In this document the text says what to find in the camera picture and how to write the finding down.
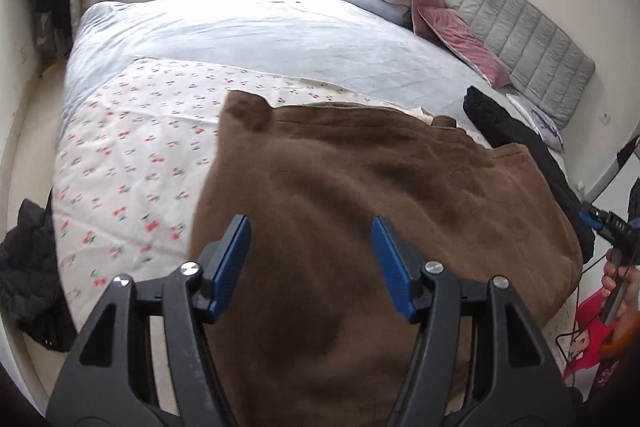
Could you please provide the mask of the person right hand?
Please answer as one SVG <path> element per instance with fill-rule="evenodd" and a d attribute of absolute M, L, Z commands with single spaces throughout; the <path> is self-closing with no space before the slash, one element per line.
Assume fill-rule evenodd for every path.
<path fill-rule="evenodd" d="M 639 271 L 634 256 L 624 256 L 618 248 L 611 248 L 606 254 L 602 288 L 604 303 L 600 319 L 612 325 L 627 311 L 637 311 L 639 306 Z"/>

